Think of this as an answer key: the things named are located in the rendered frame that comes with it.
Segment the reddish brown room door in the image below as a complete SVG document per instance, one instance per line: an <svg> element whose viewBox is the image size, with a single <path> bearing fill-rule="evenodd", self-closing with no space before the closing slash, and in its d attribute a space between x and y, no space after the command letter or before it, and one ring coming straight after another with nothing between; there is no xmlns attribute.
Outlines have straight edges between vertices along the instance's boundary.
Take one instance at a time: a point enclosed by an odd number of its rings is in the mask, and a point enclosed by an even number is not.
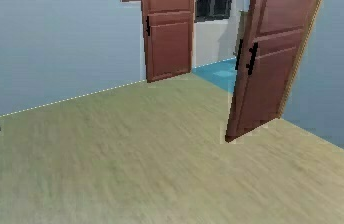
<svg viewBox="0 0 344 224"><path fill-rule="evenodd" d="M279 116L280 106L311 18L320 0L250 0L225 140L236 138ZM252 75L246 64L258 42Z"/></svg>
<svg viewBox="0 0 344 224"><path fill-rule="evenodd" d="M192 69L194 0L141 0L148 83ZM146 32L150 18L151 35Z"/></svg>

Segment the dark framed window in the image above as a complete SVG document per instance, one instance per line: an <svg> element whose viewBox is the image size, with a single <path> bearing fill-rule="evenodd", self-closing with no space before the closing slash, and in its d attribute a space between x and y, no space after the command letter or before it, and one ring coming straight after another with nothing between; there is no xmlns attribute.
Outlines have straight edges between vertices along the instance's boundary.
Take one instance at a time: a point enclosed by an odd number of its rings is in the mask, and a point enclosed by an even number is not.
<svg viewBox="0 0 344 224"><path fill-rule="evenodd" d="M195 21L224 20L230 17L232 0L196 0Z"/></svg>

